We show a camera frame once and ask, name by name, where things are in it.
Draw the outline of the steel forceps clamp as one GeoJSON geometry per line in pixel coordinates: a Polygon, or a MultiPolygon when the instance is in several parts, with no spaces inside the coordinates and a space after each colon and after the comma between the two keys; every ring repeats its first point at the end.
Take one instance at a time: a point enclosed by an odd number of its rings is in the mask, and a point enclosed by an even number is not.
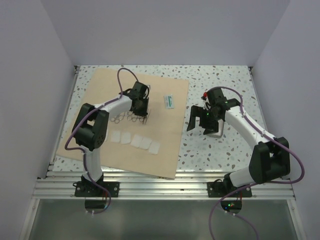
{"type": "Polygon", "coordinates": [[[137,115],[130,115],[127,117],[127,120],[128,121],[132,121],[132,122],[140,122],[140,123],[143,123],[145,118],[143,116],[137,116],[137,115]]]}

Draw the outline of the metal instrument tray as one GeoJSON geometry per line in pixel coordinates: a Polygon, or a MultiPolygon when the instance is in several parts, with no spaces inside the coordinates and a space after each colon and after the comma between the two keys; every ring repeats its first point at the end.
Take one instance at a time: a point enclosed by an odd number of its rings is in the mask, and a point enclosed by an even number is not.
{"type": "Polygon", "coordinates": [[[209,135],[214,138],[221,138],[223,136],[223,130],[224,130],[224,121],[222,119],[220,119],[218,121],[217,131],[210,133],[209,135]]]}

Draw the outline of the steel scissors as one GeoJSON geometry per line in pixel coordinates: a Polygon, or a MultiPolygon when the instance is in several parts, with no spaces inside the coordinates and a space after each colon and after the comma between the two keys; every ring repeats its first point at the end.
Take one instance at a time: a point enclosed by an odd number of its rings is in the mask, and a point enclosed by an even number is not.
{"type": "Polygon", "coordinates": [[[126,119],[127,119],[128,121],[131,121],[131,120],[133,119],[133,112],[132,112],[132,111],[127,111],[127,112],[125,113],[125,116],[126,116],[126,119]]]}
{"type": "Polygon", "coordinates": [[[125,113],[120,113],[118,115],[116,115],[115,117],[111,118],[111,122],[118,124],[120,121],[122,121],[125,117],[125,113]]]}

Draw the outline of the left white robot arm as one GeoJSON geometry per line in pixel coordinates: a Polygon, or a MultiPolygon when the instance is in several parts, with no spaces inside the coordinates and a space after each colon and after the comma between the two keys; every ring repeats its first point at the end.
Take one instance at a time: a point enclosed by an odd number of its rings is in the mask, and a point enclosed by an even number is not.
{"type": "Polygon", "coordinates": [[[86,190],[92,196],[99,196],[104,190],[100,148],[106,139],[109,121],[122,113],[131,113],[145,120],[148,116],[149,93],[148,85],[136,81],[132,88],[120,92],[114,99],[81,106],[70,137],[78,145],[75,149],[83,154],[82,180],[88,181],[86,190]]]}

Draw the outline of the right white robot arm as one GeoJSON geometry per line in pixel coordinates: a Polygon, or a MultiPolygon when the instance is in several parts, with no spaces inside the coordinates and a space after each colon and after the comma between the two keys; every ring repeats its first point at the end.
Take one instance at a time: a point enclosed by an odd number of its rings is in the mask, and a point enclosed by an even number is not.
{"type": "Polygon", "coordinates": [[[222,87],[213,87],[201,97],[204,105],[193,105],[187,130],[196,125],[204,129],[204,135],[218,136],[223,124],[231,125],[252,149],[248,166],[228,173],[222,180],[227,196],[235,196],[241,187],[263,184],[288,175],[291,171],[289,143],[266,131],[244,110],[243,99],[227,99],[222,87]]]}

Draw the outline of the green white packet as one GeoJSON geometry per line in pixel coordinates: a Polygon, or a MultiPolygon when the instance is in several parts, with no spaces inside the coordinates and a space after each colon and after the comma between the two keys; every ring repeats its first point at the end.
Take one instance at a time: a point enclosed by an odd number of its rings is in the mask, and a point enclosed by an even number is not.
{"type": "Polygon", "coordinates": [[[164,98],[164,106],[166,109],[174,109],[175,104],[174,104],[174,98],[172,94],[167,94],[163,96],[164,98]]]}

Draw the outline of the beige cloth mat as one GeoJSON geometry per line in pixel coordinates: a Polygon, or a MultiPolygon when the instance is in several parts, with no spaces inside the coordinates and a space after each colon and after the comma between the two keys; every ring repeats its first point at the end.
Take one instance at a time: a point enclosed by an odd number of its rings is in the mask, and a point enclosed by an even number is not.
{"type": "Polygon", "coordinates": [[[128,71],[118,73],[115,69],[98,68],[88,83],[81,102],[101,104],[115,98],[120,92],[132,88],[135,81],[150,87],[148,119],[143,122],[135,117],[121,114],[120,120],[109,121],[108,137],[100,148],[103,166],[173,179],[176,176],[189,81],[155,75],[132,75],[128,71]],[[130,133],[150,138],[159,143],[157,154],[148,149],[113,142],[113,133],[130,133]]]}

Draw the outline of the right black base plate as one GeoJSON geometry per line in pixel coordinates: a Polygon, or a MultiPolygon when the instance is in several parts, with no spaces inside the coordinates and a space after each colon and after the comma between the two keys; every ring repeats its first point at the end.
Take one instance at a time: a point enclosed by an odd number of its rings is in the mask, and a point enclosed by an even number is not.
{"type": "Polygon", "coordinates": [[[207,194],[209,198],[222,198],[225,195],[236,191],[231,197],[243,197],[243,198],[251,198],[252,191],[251,188],[245,188],[243,190],[239,190],[239,187],[233,186],[227,180],[217,179],[215,181],[209,181],[207,184],[207,194]]]}

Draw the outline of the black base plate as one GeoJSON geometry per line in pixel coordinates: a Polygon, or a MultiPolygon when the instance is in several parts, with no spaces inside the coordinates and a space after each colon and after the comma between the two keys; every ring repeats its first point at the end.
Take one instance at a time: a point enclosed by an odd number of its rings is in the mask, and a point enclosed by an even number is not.
{"type": "Polygon", "coordinates": [[[84,198],[107,197],[105,189],[112,198],[117,198],[120,190],[119,182],[104,181],[103,176],[96,181],[96,184],[82,176],[81,180],[74,182],[72,186],[75,187],[74,196],[84,198]]]}
{"type": "Polygon", "coordinates": [[[251,188],[245,188],[243,190],[239,190],[239,187],[233,186],[227,180],[217,179],[215,181],[209,181],[207,184],[207,194],[209,198],[222,198],[225,195],[236,191],[231,197],[243,197],[243,198],[251,198],[252,191],[251,188]]]}

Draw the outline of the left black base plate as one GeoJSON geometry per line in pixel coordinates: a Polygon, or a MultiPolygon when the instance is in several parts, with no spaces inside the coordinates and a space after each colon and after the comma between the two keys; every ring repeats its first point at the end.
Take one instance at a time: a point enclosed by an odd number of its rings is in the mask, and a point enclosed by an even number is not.
{"type": "Polygon", "coordinates": [[[74,196],[84,198],[107,197],[105,189],[112,198],[117,198],[120,190],[119,182],[104,181],[103,176],[96,181],[96,184],[82,176],[81,180],[74,182],[72,186],[75,187],[74,196]]]}

